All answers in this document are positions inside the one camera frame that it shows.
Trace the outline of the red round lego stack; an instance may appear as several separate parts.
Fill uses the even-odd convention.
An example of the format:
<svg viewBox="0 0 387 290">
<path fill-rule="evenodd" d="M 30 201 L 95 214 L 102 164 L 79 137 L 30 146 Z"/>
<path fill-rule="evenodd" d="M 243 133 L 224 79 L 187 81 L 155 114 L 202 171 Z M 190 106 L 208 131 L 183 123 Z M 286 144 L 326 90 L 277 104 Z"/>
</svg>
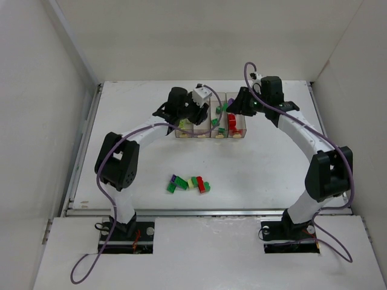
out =
<svg viewBox="0 0 387 290">
<path fill-rule="evenodd" d="M 228 121 L 228 126 L 230 131 L 235 131 L 236 130 L 236 116 L 234 114 L 227 114 L 227 121 Z"/>
</svg>

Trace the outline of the red green lego stack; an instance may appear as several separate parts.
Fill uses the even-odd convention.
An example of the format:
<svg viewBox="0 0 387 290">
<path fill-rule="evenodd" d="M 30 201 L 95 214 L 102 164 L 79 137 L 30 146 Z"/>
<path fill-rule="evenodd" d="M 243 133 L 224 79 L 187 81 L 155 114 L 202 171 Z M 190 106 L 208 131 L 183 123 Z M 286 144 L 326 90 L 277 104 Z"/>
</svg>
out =
<svg viewBox="0 0 387 290">
<path fill-rule="evenodd" d="M 210 184 L 206 181 L 203 181 L 201 176 L 193 176 L 187 180 L 188 186 L 190 189 L 198 189 L 201 194 L 207 193 L 210 191 Z"/>
</svg>

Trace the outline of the purple lime lego cluster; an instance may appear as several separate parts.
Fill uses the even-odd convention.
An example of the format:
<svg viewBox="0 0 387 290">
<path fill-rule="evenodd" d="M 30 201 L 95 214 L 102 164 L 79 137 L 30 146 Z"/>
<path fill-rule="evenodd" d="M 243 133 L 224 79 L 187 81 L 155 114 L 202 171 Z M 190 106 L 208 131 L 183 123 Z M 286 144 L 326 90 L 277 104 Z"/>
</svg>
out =
<svg viewBox="0 0 387 290">
<path fill-rule="evenodd" d="M 227 108 L 234 102 L 233 98 L 227 98 L 226 101 L 223 103 L 221 109 L 223 112 L 227 112 Z"/>
</svg>

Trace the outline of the green purple lego plate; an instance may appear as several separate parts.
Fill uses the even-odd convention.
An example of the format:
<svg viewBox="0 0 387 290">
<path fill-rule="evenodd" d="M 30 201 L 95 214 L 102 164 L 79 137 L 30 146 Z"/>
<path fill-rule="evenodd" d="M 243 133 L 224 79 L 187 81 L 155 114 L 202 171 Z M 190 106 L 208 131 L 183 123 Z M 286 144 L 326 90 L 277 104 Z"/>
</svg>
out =
<svg viewBox="0 0 387 290">
<path fill-rule="evenodd" d="M 174 193 L 176 188 L 179 188 L 182 190 L 187 190 L 188 187 L 189 187 L 189 185 L 188 185 L 188 182 L 186 180 L 184 180 L 183 178 L 181 178 L 177 175 L 172 175 L 166 190 L 169 193 Z"/>
</svg>

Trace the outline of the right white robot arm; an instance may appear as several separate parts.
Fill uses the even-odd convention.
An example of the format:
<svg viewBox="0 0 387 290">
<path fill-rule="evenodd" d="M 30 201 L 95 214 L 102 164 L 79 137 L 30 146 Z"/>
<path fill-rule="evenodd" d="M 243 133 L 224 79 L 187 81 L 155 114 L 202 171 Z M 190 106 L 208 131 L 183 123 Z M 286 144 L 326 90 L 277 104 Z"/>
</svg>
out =
<svg viewBox="0 0 387 290">
<path fill-rule="evenodd" d="M 311 236 L 307 227 L 314 215 L 333 198 L 350 190 L 353 153 L 349 147 L 335 148 L 305 119 L 299 106 L 284 99 L 278 76 L 263 77 L 253 72 L 250 78 L 253 83 L 240 88 L 227 112 L 249 117 L 263 113 L 290 137 L 309 162 L 303 194 L 283 212 L 280 221 L 261 224 L 263 238 L 265 241 L 306 239 Z"/>
</svg>

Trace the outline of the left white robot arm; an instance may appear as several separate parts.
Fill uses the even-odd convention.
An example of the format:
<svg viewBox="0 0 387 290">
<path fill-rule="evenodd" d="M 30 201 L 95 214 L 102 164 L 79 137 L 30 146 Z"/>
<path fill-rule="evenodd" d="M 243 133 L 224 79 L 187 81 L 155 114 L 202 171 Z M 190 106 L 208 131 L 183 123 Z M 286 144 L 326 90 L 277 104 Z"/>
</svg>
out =
<svg viewBox="0 0 387 290">
<path fill-rule="evenodd" d="M 208 116 L 207 101 L 212 95 L 203 85 L 191 92 L 173 87 L 167 101 L 142 125 L 123 134 L 110 132 L 105 136 L 94 171 L 97 187 L 111 203 L 109 235 L 129 239 L 135 232 L 136 212 L 123 190 L 135 180 L 140 151 L 176 130 L 181 120 L 201 124 Z"/>
</svg>

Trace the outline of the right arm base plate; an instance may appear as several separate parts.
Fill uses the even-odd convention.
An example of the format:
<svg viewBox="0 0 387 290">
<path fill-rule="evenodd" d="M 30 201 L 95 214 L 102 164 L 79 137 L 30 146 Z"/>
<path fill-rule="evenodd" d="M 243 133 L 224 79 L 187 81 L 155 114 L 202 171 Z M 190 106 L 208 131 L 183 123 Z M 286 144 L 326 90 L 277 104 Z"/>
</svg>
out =
<svg viewBox="0 0 387 290">
<path fill-rule="evenodd" d="M 266 254 L 319 254 L 316 231 L 310 223 L 286 225 L 283 221 L 262 221 L 258 237 Z"/>
</svg>

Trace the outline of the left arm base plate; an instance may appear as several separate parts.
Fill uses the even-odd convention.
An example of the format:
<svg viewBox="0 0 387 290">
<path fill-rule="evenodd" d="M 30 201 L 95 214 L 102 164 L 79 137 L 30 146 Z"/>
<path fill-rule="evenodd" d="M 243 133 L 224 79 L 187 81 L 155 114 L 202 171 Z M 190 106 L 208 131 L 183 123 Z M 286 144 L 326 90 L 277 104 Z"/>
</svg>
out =
<svg viewBox="0 0 387 290">
<path fill-rule="evenodd" d="M 128 228 L 119 223 L 114 227 L 110 238 L 113 221 L 94 224 L 100 232 L 97 250 L 106 243 L 102 254 L 152 254 L 154 250 L 154 221 L 131 221 Z"/>
</svg>

